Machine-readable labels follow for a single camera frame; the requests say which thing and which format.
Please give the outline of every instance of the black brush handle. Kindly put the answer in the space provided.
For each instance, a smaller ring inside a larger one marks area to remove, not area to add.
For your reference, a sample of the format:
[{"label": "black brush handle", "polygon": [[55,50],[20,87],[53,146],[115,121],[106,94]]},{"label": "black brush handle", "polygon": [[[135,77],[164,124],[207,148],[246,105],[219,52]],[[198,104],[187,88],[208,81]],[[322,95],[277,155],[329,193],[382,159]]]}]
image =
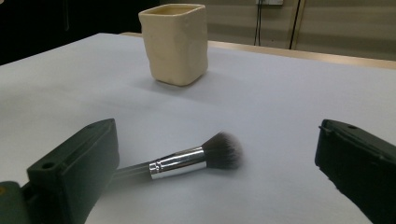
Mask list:
[{"label": "black brush handle", "polygon": [[117,170],[111,181],[111,184],[119,183],[144,183],[151,181],[151,173],[149,171],[149,161],[134,166],[125,167]]}]

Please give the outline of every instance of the dark background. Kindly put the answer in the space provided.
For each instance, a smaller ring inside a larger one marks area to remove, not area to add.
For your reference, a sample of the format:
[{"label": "dark background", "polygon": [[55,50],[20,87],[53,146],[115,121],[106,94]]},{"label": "dark background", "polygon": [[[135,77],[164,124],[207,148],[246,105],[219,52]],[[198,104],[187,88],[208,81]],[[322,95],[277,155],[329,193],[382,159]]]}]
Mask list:
[{"label": "dark background", "polygon": [[97,33],[141,32],[137,13],[160,0],[5,0],[0,65]]}]

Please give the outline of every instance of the silver ferrule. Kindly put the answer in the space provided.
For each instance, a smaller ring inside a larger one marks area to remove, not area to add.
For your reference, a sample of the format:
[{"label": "silver ferrule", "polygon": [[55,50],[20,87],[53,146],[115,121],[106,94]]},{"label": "silver ferrule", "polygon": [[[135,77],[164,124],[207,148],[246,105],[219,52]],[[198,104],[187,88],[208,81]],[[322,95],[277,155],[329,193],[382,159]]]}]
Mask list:
[{"label": "silver ferrule", "polygon": [[181,175],[194,170],[206,168],[205,154],[202,147],[194,147],[162,157],[149,164],[152,179],[171,175]]}]

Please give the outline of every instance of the makeup brush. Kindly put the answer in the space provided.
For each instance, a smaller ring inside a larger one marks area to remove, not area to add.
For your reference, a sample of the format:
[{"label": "makeup brush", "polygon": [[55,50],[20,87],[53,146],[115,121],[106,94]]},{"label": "makeup brush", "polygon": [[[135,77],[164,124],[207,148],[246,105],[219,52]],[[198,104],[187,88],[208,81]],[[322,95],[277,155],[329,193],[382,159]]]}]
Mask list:
[{"label": "makeup brush", "polygon": [[237,139],[229,133],[218,133],[200,147],[119,169],[113,175],[111,184],[125,180],[141,183],[206,167],[236,169],[240,165],[241,156],[242,148]]}]

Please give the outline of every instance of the cable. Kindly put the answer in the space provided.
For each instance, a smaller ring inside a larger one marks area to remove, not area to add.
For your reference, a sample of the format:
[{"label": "cable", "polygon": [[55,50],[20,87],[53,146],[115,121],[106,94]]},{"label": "cable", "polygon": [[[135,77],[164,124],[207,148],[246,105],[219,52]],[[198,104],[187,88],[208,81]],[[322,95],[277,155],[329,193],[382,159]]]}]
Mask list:
[{"label": "cable", "polygon": [[289,49],[291,49],[293,47],[293,39],[294,39],[294,33],[295,33],[295,30],[296,30],[296,26],[297,26],[298,12],[300,11],[300,4],[301,4],[301,0],[298,0],[296,15],[294,17],[293,30],[291,32],[291,39],[290,39]]},{"label": "cable", "polygon": [[256,46],[257,40],[259,40],[259,46],[261,43],[261,32],[262,32],[262,5],[263,0],[259,0],[259,4],[257,5],[257,20],[256,20],[256,34],[254,35],[254,46]]}]

